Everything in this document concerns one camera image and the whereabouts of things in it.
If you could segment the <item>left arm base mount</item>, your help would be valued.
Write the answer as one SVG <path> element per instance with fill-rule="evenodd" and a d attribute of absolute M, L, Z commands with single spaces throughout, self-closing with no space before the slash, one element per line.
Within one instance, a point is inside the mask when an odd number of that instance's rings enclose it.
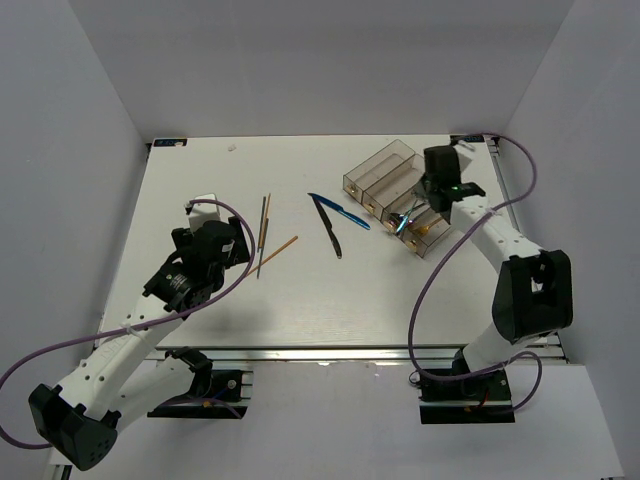
<path fill-rule="evenodd" d="M 181 360 L 194 374 L 189 389 L 164 401 L 148 418 L 241 420 L 253 392 L 254 372 L 247 364 L 216 362 L 202 351 L 182 347 L 164 352 L 164 360 Z"/>

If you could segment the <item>iridescent fork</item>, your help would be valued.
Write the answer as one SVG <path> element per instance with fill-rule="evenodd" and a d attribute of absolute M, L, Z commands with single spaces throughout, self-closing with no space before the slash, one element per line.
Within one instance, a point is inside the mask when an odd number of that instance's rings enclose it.
<path fill-rule="evenodd" d="M 399 236 L 403 232 L 403 230 L 407 227 L 407 225 L 409 223 L 409 220 L 410 220 L 410 217 L 413 214 L 413 212 L 417 208 L 422 207 L 423 205 L 424 205 L 424 202 L 420 198 L 416 198 L 413 201 L 411 207 L 405 213 L 403 213 L 403 214 L 401 214 L 399 216 L 399 224 L 398 224 L 398 226 L 396 227 L 396 229 L 394 231 L 394 234 L 396 236 Z"/>

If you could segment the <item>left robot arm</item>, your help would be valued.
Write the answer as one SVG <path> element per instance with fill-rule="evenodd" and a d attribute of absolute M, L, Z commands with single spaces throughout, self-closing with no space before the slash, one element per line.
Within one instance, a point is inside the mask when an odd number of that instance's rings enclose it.
<path fill-rule="evenodd" d="M 38 385 L 28 398 L 36 431 L 77 469 L 101 462 L 118 435 L 161 404 L 204 397 L 213 363 L 192 347 L 166 353 L 151 372 L 132 375 L 191 310 L 224 284 L 228 269 L 250 262 L 241 220 L 211 216 L 171 233 L 174 251 L 143 287 L 134 325 L 99 345 L 54 386 Z"/>

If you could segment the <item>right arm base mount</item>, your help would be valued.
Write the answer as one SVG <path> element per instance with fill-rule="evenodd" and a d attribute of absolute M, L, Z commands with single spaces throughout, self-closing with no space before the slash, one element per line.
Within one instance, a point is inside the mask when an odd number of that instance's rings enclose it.
<path fill-rule="evenodd" d="M 409 384 L 419 392 L 423 425 L 515 422 L 511 390 L 504 370 L 459 381 L 435 381 L 414 371 L 409 376 Z"/>

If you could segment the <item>ornate gold fork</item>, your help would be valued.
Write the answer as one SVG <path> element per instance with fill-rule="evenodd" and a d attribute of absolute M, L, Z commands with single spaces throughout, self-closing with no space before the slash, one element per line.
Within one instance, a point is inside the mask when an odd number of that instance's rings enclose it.
<path fill-rule="evenodd" d="M 438 223 L 440 222 L 440 219 L 434 220 L 433 222 L 429 223 L 429 224 L 425 224 L 416 228 L 412 228 L 411 232 L 416 235 L 417 237 L 424 237 L 426 236 L 429 231 L 436 226 Z"/>

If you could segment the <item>blue knife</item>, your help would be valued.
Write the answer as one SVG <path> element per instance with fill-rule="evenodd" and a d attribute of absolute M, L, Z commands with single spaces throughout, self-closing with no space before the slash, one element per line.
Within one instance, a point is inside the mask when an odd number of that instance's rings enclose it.
<path fill-rule="evenodd" d="M 343 217 L 349 219 L 350 221 L 354 222 L 355 224 L 359 225 L 360 227 L 364 228 L 365 230 L 370 230 L 371 226 L 362 218 L 358 217 L 357 215 L 348 212 L 347 210 L 345 210 L 341 205 L 339 205 L 338 203 L 322 196 L 319 195 L 317 193 L 308 193 L 308 195 L 314 199 L 317 200 L 320 204 L 329 207 L 330 209 L 336 211 L 337 213 L 339 213 L 340 215 L 342 215 Z"/>

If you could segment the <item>black knife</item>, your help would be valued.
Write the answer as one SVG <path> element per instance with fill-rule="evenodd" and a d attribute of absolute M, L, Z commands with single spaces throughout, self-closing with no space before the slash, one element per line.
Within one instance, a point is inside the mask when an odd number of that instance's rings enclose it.
<path fill-rule="evenodd" d="M 342 258 L 342 249 L 341 249 L 341 246 L 340 246 L 338 238 L 336 237 L 335 233 L 333 232 L 332 223 L 331 223 L 326 211 L 322 207 L 320 201 L 315 196 L 311 196 L 311 198 L 312 198 L 312 200 L 314 202 L 316 210 L 318 211 L 318 214 L 319 214 L 319 216 L 321 218 L 321 221 L 322 221 L 322 223 L 323 223 L 323 225 L 325 227 L 325 230 L 326 230 L 326 232 L 328 234 L 328 237 L 329 237 L 329 239 L 331 241 L 331 244 L 332 244 L 332 247 L 333 247 L 334 252 L 336 254 L 336 257 L 338 259 L 341 259 Z"/>

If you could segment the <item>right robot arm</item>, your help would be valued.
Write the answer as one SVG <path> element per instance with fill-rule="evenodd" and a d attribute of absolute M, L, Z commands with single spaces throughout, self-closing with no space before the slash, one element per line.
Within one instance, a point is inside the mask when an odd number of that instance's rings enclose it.
<path fill-rule="evenodd" d="M 416 193 L 469 240 L 497 273 L 490 325 L 456 354 L 453 390 L 472 399 L 488 385 L 487 373 L 501 368 L 528 342 L 573 322 L 572 269 L 561 250 L 545 250 L 527 239 L 491 206 L 486 192 L 462 180 L 474 158 L 463 143 L 428 147 Z"/>

